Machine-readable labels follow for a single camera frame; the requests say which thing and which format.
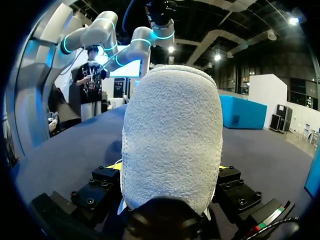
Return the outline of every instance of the folded towel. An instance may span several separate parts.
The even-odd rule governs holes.
[[[185,201],[201,214],[215,192],[222,151],[215,81],[188,66],[146,74],[126,108],[121,191],[129,208],[155,197]]]

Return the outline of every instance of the person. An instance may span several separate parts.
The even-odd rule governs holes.
[[[97,73],[101,67],[95,61],[98,47],[87,49],[88,62],[82,65],[75,77],[75,84],[80,87],[81,121],[85,121],[101,114],[102,80],[106,78],[106,71]]]

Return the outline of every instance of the white partition wall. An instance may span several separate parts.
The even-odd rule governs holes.
[[[294,131],[303,131],[306,124],[310,125],[310,130],[316,132],[320,129],[320,111],[288,102],[287,106],[292,109],[292,118],[290,129]]]
[[[287,105],[287,85],[274,74],[251,76],[248,100],[267,106],[264,127],[269,128],[277,105]]]

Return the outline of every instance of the display screen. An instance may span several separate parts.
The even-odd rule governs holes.
[[[121,51],[127,46],[118,46],[118,50]],[[98,56],[95,57],[95,60],[100,64],[103,65],[108,61],[108,56],[106,54],[101,55],[99,49]],[[139,78],[140,77],[140,63],[141,60],[135,60],[128,63],[125,66],[118,68],[115,71],[110,72],[110,78]]]

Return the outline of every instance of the booth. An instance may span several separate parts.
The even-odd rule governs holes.
[[[318,144],[317,151],[310,168],[309,176],[305,183],[305,189],[312,197],[316,197],[320,189],[320,143]]]
[[[223,126],[229,129],[263,129],[267,106],[234,96],[220,95]]]

